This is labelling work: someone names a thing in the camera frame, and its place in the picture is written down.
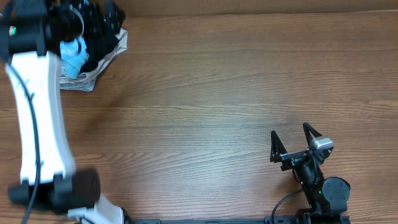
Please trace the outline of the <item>light blue printed t-shirt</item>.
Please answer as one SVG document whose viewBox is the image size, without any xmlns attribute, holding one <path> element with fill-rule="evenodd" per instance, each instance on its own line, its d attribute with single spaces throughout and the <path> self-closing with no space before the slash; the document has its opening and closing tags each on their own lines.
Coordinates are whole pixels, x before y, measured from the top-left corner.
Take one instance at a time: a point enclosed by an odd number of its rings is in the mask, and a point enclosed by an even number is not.
<svg viewBox="0 0 398 224">
<path fill-rule="evenodd" d="M 60 43 L 60 53 L 62 59 L 62 75 L 76 79 L 82 66 L 88 60 L 86 44 L 83 37 L 78 37 L 71 42 Z"/>
</svg>

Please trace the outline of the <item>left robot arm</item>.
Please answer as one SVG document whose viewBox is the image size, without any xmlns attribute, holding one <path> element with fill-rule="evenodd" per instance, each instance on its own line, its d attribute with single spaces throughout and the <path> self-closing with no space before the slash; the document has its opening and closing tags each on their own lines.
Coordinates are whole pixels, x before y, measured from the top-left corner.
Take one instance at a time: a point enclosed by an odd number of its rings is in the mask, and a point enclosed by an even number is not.
<svg viewBox="0 0 398 224">
<path fill-rule="evenodd" d="M 1 59 L 17 106 L 21 134 L 20 182 L 12 203 L 64 214 L 77 223 L 129 223 L 125 210 L 102 193 L 95 169 L 77 170 L 67 140 L 60 99 L 61 43 L 112 39 L 124 11 L 84 1 L 9 1 L 1 16 Z"/>
</svg>

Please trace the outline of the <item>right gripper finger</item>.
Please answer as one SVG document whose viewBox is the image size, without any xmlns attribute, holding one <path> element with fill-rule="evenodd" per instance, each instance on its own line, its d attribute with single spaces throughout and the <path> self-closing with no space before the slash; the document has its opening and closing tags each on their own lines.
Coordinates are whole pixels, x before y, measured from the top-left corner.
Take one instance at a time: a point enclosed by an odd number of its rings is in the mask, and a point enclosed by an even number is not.
<svg viewBox="0 0 398 224">
<path fill-rule="evenodd" d="M 273 130 L 271 131 L 271 154 L 270 161 L 271 162 L 282 162 L 282 158 L 286 156 L 288 153 L 282 144 L 277 133 Z"/>
<path fill-rule="evenodd" d="M 309 146 L 314 146 L 314 139 L 322 136 L 322 134 L 320 134 L 307 122 L 303 123 L 303 130 Z"/>
</svg>

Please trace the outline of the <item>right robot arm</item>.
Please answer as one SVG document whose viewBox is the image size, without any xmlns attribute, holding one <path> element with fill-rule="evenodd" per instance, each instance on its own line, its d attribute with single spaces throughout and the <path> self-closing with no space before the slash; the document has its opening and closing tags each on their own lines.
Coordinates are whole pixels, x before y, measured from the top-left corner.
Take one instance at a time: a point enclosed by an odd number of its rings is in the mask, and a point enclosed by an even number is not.
<svg viewBox="0 0 398 224">
<path fill-rule="evenodd" d="M 291 170 L 301 189 L 280 200 L 273 208 L 269 221 L 279 223 L 349 223 L 349 217 L 343 216 L 348 209 L 350 184 L 340 177 L 323 176 L 320 166 L 329 158 L 334 143 L 328 136 L 320 134 L 309 123 L 303 123 L 308 147 L 290 154 L 275 131 L 271 132 L 270 161 L 280 163 L 281 170 Z M 288 199 L 304 193 L 308 208 L 300 208 L 289 217 L 277 217 L 277 209 Z"/>
</svg>

